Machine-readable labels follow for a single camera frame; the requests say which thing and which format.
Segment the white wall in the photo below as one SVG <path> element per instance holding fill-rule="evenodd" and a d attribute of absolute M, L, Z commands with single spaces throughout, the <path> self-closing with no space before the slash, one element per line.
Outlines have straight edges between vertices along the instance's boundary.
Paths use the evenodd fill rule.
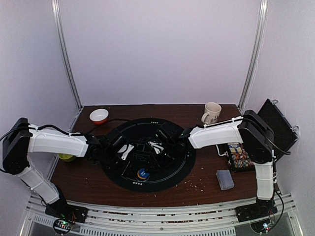
<path fill-rule="evenodd" d="M 84 105 L 238 103 L 260 0 L 61 0 Z"/>
<path fill-rule="evenodd" d="M 278 162 L 278 179 L 291 192 L 307 235 L 315 235 L 315 3 L 272 0 L 258 71 L 246 109 L 259 110 L 266 98 L 291 125 L 300 126 L 300 141 L 291 156 Z"/>
<path fill-rule="evenodd" d="M 0 1 L 0 111 L 1 135 L 19 117 L 66 129 L 77 113 L 49 0 Z M 34 162 L 46 173 L 52 155 L 39 157 Z M 1 236 L 17 235 L 29 195 L 16 177 L 0 173 Z"/>

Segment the dark brown tabletop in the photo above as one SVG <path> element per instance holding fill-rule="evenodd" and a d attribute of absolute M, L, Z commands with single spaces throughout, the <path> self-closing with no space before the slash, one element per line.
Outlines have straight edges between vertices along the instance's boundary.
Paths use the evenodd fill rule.
<path fill-rule="evenodd" d="M 183 128 L 201 124 L 203 105 L 127 105 L 127 106 L 87 106 L 80 114 L 74 131 L 86 132 L 94 127 L 89 120 L 90 113 L 98 108 L 109 111 L 111 118 L 163 118 L 179 124 Z M 222 105 L 219 121 L 240 115 L 235 105 Z M 101 126 L 94 134 L 108 133 L 120 125 L 114 121 Z M 256 196 L 255 172 L 233 173 L 234 188 L 222 191 L 216 171 L 227 170 L 226 157 L 217 155 L 216 147 L 197 150 L 197 158 L 192 172 L 176 187 L 156 192 L 138 193 L 123 189 L 108 179 L 100 166 L 89 163 L 85 158 L 77 158 L 66 163 L 59 161 L 51 181 L 58 185 L 68 200 L 122 207 L 179 207 L 200 204 L 221 203 Z"/>

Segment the mug handle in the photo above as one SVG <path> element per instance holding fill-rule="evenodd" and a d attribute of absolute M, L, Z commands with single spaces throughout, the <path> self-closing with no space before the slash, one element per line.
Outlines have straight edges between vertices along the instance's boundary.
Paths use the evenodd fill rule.
<path fill-rule="evenodd" d="M 207 118 L 208 115 L 209 115 L 208 113 L 205 113 L 205 114 L 202 115 L 202 117 L 201 117 L 201 122 L 202 122 L 202 123 L 204 123 L 204 124 L 206 123 L 205 120 L 206 120 L 206 118 Z"/>

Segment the mug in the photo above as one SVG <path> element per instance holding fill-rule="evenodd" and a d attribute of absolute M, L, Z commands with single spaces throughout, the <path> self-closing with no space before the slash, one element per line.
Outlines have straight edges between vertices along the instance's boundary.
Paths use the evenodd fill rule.
<path fill-rule="evenodd" d="M 217 123 L 221 110 L 222 107 L 218 103 L 215 102 L 206 103 L 205 113 L 201 118 L 202 123 L 206 125 Z"/>

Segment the black circular mat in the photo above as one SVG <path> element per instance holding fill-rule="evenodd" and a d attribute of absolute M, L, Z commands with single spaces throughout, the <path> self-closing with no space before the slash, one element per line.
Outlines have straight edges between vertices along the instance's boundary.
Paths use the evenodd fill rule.
<path fill-rule="evenodd" d="M 184 130 L 175 123 L 158 118 L 136 119 L 117 127 L 120 133 L 130 140 L 129 143 L 134 149 L 128 154 L 123 174 L 104 169 L 114 183 L 136 192 L 157 192 L 175 186 L 191 172 L 196 160 L 196 151 L 188 144 L 185 152 L 172 152 L 174 159 L 172 163 L 165 168 L 150 172 L 148 179 L 141 180 L 137 176 L 140 169 L 148 166 L 148 162 L 155 161 L 151 153 L 154 149 L 148 147 L 147 143 L 160 142 L 156 132 L 166 122 L 168 126 L 180 129 L 180 132 Z"/>

